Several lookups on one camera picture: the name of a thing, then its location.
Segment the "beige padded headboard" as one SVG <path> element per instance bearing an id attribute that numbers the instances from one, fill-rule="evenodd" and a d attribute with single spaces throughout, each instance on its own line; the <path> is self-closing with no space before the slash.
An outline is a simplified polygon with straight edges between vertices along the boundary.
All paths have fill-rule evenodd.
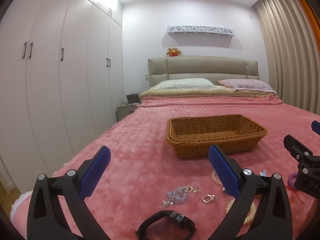
<path id="1" fill-rule="evenodd" d="M 214 85 L 225 79 L 259 79 L 258 62 L 218 56 L 148 59 L 149 87 L 167 80 L 203 78 Z"/>

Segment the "white wardrobe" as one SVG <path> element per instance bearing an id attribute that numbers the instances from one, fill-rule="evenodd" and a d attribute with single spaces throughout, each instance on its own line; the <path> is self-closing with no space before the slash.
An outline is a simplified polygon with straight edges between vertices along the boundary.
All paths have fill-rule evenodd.
<path id="1" fill-rule="evenodd" d="M 118 0 L 1 2 L 1 160 L 20 192 L 117 121 Z"/>

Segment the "orange plush toy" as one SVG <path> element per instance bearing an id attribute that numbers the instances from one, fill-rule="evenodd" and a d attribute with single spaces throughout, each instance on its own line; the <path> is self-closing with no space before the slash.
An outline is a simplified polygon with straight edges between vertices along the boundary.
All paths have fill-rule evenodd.
<path id="1" fill-rule="evenodd" d="M 168 48 L 167 49 L 167 55 L 169 57 L 175 57 L 175 56 L 179 56 L 181 54 L 181 51 L 178 48 Z"/>

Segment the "beige quilt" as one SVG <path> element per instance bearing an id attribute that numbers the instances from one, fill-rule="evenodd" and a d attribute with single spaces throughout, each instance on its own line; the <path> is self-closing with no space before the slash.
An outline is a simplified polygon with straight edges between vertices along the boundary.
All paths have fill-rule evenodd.
<path id="1" fill-rule="evenodd" d="M 164 97 L 164 98 L 185 98 L 185 97 L 213 97 L 213 96 L 231 96 L 246 98 L 265 98 L 269 95 L 278 98 L 274 92 L 262 92 L 258 90 L 232 90 L 224 86 L 217 86 L 215 89 L 154 89 L 150 88 L 139 94 L 140 101 L 146 97 Z"/>

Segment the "black smart watch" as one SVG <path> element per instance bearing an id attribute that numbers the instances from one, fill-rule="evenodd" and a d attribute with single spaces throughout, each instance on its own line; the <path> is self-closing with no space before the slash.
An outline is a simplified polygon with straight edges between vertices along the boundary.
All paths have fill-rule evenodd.
<path id="1" fill-rule="evenodd" d="M 160 210 L 144 220 L 135 234 L 138 239 L 155 239 L 156 236 L 173 239 L 181 233 L 180 238 L 191 239 L 195 232 L 195 223 L 187 216 L 173 210 Z"/>

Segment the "lilac pillow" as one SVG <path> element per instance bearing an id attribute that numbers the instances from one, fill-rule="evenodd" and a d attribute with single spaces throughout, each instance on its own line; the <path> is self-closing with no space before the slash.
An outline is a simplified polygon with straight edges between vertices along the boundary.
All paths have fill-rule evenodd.
<path id="1" fill-rule="evenodd" d="M 222 86 L 237 90 L 254 90 L 266 93 L 274 93 L 274 89 L 267 83 L 256 79 L 225 79 L 219 80 L 218 83 Z"/>

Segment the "beige curtain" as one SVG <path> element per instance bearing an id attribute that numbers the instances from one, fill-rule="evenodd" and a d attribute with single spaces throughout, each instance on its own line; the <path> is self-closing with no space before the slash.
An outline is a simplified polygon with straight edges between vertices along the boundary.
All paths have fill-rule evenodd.
<path id="1" fill-rule="evenodd" d="M 303 0 L 259 0 L 269 83 L 285 103 L 319 113 L 319 37 Z"/>

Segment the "brown wicker basket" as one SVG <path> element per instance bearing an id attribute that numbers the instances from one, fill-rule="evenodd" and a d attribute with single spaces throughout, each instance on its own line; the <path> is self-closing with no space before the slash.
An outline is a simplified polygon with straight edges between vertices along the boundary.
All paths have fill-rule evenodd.
<path id="1" fill-rule="evenodd" d="M 206 157 L 215 144 L 225 154 L 252 151 L 268 130 L 241 114 L 179 117 L 167 120 L 166 142 L 182 159 Z"/>

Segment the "bedside table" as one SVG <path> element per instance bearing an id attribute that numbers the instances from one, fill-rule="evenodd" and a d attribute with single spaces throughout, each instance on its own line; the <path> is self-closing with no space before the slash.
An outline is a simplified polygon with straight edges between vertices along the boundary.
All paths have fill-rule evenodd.
<path id="1" fill-rule="evenodd" d="M 138 104 L 136 104 L 136 103 L 133 103 L 133 104 L 122 103 L 121 105 L 119 105 L 117 107 L 118 121 L 121 121 L 125 117 L 127 117 L 128 115 L 134 113 L 135 110 L 137 109 L 137 106 L 138 106 Z"/>

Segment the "white dotted pillow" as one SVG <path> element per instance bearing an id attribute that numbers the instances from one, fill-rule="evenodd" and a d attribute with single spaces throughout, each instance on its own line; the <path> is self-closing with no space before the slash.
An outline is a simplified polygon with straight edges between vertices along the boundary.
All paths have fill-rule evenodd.
<path id="1" fill-rule="evenodd" d="M 188 78 L 162 81 L 152 89 L 215 89 L 216 86 L 207 79 L 203 78 Z"/>

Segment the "white decorative wall shelf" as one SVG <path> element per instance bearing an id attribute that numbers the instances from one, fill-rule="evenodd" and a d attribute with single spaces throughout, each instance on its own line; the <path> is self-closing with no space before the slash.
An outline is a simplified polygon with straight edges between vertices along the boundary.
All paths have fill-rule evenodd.
<path id="1" fill-rule="evenodd" d="M 211 27 L 211 26 L 204 26 L 204 25 L 173 25 L 173 26 L 168 26 L 167 33 L 169 33 L 169 34 L 204 33 L 204 34 L 234 36 L 233 29 L 222 28 L 222 27 Z"/>

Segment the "pink plush blanket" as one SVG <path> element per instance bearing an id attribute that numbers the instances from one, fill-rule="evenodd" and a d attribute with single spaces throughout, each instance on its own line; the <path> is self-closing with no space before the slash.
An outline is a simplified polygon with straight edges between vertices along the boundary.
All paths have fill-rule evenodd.
<path id="1" fill-rule="evenodd" d="M 140 224 L 162 209 L 167 193 L 181 186 L 199 188 L 186 201 L 171 209 L 196 224 L 195 239 L 208 239 L 226 214 L 230 197 L 210 177 L 212 166 L 207 158 L 181 159 L 166 142 L 166 124 L 180 116 L 244 115 L 268 129 L 251 152 L 233 158 L 243 168 L 259 174 L 277 172 L 283 180 L 297 170 L 297 162 L 285 150 L 288 134 L 319 154 L 319 136 L 311 123 L 319 116 L 284 104 L 278 98 L 147 97 L 136 111 L 91 142 L 56 172 L 65 174 L 95 155 L 101 146 L 111 150 L 111 162 L 92 196 L 85 200 L 100 226 L 111 239 L 136 239 Z M 202 197 L 216 195 L 206 204 Z"/>

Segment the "black device on nightstand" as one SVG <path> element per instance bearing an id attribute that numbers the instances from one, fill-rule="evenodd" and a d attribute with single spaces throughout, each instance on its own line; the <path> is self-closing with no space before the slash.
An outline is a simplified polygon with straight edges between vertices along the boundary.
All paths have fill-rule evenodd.
<path id="1" fill-rule="evenodd" d="M 126 98 L 127 104 L 140 104 L 139 94 L 128 94 Z"/>

